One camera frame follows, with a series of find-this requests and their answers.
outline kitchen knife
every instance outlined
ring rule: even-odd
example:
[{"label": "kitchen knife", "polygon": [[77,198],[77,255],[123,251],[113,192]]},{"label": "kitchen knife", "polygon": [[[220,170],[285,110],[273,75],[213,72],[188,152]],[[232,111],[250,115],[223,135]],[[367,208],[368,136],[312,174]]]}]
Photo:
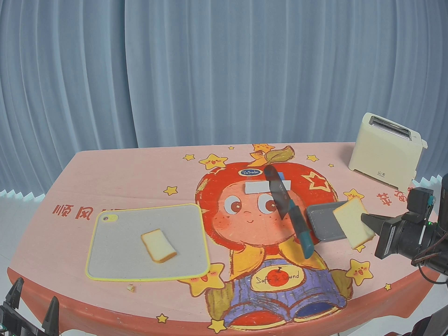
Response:
[{"label": "kitchen knife", "polygon": [[311,239],[310,228],[303,218],[300,208],[294,204],[294,201],[289,197],[283,182],[274,166],[267,165],[264,169],[266,180],[269,181],[269,189],[276,204],[280,218],[284,218],[286,214],[289,215],[291,223],[297,238],[300,240],[305,259],[309,259],[314,253],[314,243]]}]

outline curtain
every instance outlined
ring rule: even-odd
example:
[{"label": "curtain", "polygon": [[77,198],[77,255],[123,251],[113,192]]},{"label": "curtain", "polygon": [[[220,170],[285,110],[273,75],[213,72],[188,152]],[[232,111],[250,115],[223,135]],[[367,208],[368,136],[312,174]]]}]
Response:
[{"label": "curtain", "polygon": [[0,190],[81,150],[355,141],[372,112],[448,172],[448,0],[0,0]]}]

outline cream toaster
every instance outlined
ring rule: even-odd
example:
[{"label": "cream toaster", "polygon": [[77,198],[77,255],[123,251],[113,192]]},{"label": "cream toaster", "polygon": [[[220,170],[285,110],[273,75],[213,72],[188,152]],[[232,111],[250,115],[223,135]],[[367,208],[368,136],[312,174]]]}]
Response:
[{"label": "cream toaster", "polygon": [[428,144],[416,131],[366,113],[362,118],[349,169],[408,194],[422,149]]}]

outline teal knife handle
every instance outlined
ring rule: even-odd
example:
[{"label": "teal knife handle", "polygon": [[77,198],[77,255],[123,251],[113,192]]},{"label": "teal knife handle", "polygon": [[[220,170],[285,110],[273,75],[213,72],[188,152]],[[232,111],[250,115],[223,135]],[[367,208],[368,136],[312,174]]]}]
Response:
[{"label": "teal knife handle", "polygon": [[302,234],[299,234],[298,239],[300,240],[300,245],[302,246],[305,259],[311,258],[314,253],[314,243],[311,239],[310,232],[303,232]]},{"label": "teal knife handle", "polygon": [[309,259],[314,253],[314,243],[311,239],[310,228],[308,228],[302,212],[297,205],[292,206],[288,214],[289,218],[291,218],[291,223],[293,224],[296,236],[302,246],[303,255],[305,256],[305,259]]}]

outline cartoon girl print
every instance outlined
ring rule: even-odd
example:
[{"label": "cartoon girl print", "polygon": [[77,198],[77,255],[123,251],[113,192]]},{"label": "cartoon girl print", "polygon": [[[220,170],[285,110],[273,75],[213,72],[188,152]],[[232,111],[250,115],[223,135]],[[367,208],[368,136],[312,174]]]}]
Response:
[{"label": "cartoon girl print", "polygon": [[[275,166],[291,181],[288,193],[304,216],[308,205],[337,201],[317,171],[296,163]],[[245,193],[246,182],[266,180],[262,170],[231,163],[206,174],[196,191],[207,234],[230,251],[230,280],[205,292],[211,318],[224,320],[226,328],[255,330],[317,319],[343,309],[353,293],[346,271],[328,270],[317,252],[304,258],[289,216],[280,218],[269,191]]]}]

